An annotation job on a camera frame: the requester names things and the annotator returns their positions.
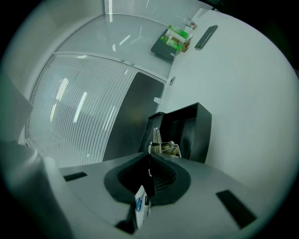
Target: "black slot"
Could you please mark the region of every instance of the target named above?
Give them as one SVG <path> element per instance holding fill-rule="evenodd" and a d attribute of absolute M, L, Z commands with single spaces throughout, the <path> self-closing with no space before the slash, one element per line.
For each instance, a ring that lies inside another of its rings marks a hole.
<path fill-rule="evenodd" d="M 64 176 L 64 179 L 68 182 L 68 181 L 75 180 L 77 178 L 81 178 L 81 177 L 85 177 L 85 176 L 87 176 L 86 173 L 80 172 L 80 173 L 66 175 L 66 176 Z"/>
<path fill-rule="evenodd" d="M 229 190 L 218 192 L 216 195 L 235 219 L 240 228 L 246 227 L 256 219 L 256 216 Z"/>
<path fill-rule="evenodd" d="M 149 176 L 150 155 L 146 155 L 141 160 L 124 168 L 118 174 L 119 182 L 134 195 L 143 185 L 149 198 L 155 194 L 153 178 Z"/>

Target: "white wall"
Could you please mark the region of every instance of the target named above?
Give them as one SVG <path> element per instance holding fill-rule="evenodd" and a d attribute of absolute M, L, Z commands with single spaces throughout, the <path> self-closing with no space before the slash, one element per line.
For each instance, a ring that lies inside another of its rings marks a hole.
<path fill-rule="evenodd" d="M 99 54 L 134 67 L 168 77 L 171 62 L 151 52 L 166 26 L 129 15 L 104 15 L 81 27 L 66 39 L 56 52 Z"/>
<path fill-rule="evenodd" d="M 13 36 L 1 69 L 29 98 L 36 77 L 51 53 L 72 32 L 103 13 L 102 0 L 42 2 Z"/>
<path fill-rule="evenodd" d="M 17 141 L 32 105 L 3 72 L 0 72 L 0 102 L 0 141 Z"/>
<path fill-rule="evenodd" d="M 184 28 L 183 20 L 212 6 L 197 0 L 105 0 L 105 12 L 145 17 L 162 24 Z"/>
<path fill-rule="evenodd" d="M 249 25 L 215 11 L 194 17 L 189 49 L 172 65 L 158 111 L 200 102 L 212 114 L 206 164 L 255 190 L 270 205 L 299 169 L 299 81 L 282 52 Z M 201 51 L 194 45 L 218 25 Z"/>

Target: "green bottle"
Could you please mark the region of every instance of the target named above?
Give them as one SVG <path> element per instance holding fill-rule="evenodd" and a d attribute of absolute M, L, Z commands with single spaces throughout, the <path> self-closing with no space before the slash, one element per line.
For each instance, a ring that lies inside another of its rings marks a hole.
<path fill-rule="evenodd" d="M 161 40 L 166 44 L 166 45 L 169 45 L 171 46 L 172 48 L 174 48 L 175 50 L 178 50 L 178 51 L 181 51 L 182 50 L 182 47 L 183 45 L 176 42 L 175 40 L 169 38 L 169 37 L 165 37 L 165 36 L 162 36 L 161 37 Z"/>
<path fill-rule="evenodd" d="M 187 39 L 187 37 L 189 36 L 189 33 L 185 32 L 182 29 L 179 29 L 178 27 L 174 27 L 172 25 L 169 25 L 168 28 L 173 30 L 175 33 L 179 34 L 180 36 L 182 36 L 185 39 Z"/>

